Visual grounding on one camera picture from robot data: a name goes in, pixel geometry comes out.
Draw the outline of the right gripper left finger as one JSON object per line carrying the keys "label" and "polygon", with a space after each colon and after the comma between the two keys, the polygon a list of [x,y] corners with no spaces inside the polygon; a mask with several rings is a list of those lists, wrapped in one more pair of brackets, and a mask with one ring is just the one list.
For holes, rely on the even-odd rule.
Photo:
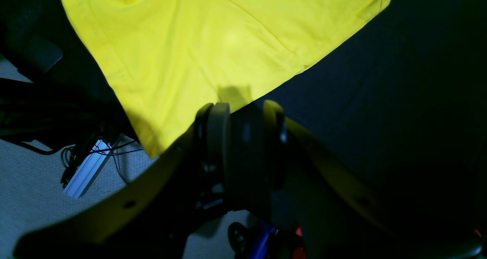
{"label": "right gripper left finger", "polygon": [[132,183],[82,213],[21,237],[16,259],[179,259],[186,239],[223,212],[230,105],[206,104]]}

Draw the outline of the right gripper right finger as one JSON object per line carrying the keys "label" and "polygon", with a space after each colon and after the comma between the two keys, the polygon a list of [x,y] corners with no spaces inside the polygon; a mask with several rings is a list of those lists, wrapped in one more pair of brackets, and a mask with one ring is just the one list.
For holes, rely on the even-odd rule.
{"label": "right gripper right finger", "polygon": [[367,186],[308,129],[263,104],[270,221],[294,232],[301,226],[309,258],[468,259],[486,253],[475,233],[433,238],[404,226],[390,204]]}

